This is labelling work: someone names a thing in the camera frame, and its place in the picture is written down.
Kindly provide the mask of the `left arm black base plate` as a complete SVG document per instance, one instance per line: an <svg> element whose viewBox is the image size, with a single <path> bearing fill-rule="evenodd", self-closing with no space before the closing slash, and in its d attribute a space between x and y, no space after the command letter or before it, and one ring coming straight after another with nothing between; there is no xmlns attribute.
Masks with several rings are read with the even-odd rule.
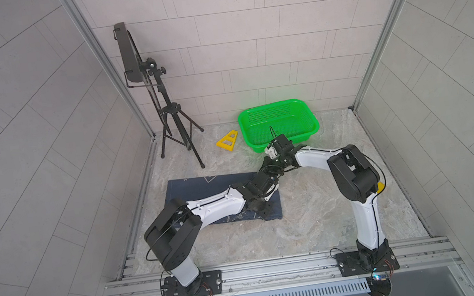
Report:
<svg viewBox="0 0 474 296"><path fill-rule="evenodd" d="M183 286L175 277L164 279L161 286L162 296L208 296L222 293L221 270L201 272L189 286Z"/></svg>

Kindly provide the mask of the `dark blue whale pillowcase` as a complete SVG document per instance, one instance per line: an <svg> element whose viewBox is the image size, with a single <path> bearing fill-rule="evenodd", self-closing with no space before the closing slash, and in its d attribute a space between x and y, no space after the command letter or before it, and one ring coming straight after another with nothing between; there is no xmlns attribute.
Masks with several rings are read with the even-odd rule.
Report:
<svg viewBox="0 0 474 296"><path fill-rule="evenodd" d="M169 180L167 182L164 206L167 205L168 202L176 198L180 198L185 201L195 201L200 198L208 198L212 195L226 190L231 184L247 182L252 179L254 175L256 175L256 172ZM216 223L212 223L212 225L240 221L250 221L257 219L265 221L281 220L283 218L283 210L280 202L279 191L276 191L274 195L271 196L269 202L273 204L272 211L271 214L265 219L263 219L263 217L260 217L254 211L243 210L240 214L223 217L220 220L216 221Z"/></svg>

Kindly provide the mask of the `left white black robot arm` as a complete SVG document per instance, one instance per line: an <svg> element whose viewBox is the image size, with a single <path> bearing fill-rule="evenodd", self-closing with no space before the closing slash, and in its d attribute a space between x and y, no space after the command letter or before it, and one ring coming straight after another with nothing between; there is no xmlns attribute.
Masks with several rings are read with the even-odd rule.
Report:
<svg viewBox="0 0 474 296"><path fill-rule="evenodd" d="M205 199L171 200L155 218L144 239L163 269L183 287L201 284L202 274L189 256L199 232L216 221L251 210L271 214L270 198L278 189L275 179L236 183Z"/></svg>

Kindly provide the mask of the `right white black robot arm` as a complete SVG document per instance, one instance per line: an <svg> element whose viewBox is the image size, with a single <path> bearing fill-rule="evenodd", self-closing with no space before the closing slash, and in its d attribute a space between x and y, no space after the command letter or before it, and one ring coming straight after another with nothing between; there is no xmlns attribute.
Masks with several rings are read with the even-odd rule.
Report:
<svg viewBox="0 0 474 296"><path fill-rule="evenodd" d="M330 170L340 193L351 201L360 259L371 266L384 257L389 242L381 229L376 200L384 185L380 183L379 172L355 145L338 150L300 146L281 153L269 148L265 154L282 167Z"/></svg>

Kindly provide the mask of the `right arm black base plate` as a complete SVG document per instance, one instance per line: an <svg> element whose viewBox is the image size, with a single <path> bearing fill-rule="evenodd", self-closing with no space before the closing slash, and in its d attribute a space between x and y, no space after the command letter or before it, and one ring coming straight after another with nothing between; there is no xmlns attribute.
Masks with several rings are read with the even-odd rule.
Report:
<svg viewBox="0 0 474 296"><path fill-rule="evenodd" d="M333 258L343 277L367 276L371 275L371 272L392 272L400 269L399 262L390 247L382 247L377 251L338 253Z"/></svg>

